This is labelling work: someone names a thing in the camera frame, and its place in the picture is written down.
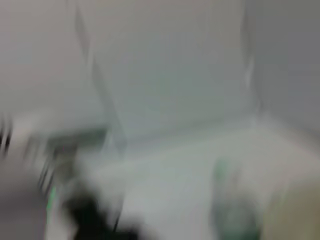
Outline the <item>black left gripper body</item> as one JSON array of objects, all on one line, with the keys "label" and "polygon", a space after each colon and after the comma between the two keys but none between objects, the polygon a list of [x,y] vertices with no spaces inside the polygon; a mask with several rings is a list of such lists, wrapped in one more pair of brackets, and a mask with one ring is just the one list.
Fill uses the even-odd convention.
[{"label": "black left gripper body", "polygon": [[76,225],[73,240],[140,240],[137,229],[118,229],[118,224],[107,222],[107,212],[99,210],[92,195],[74,196],[63,203],[69,219]]}]

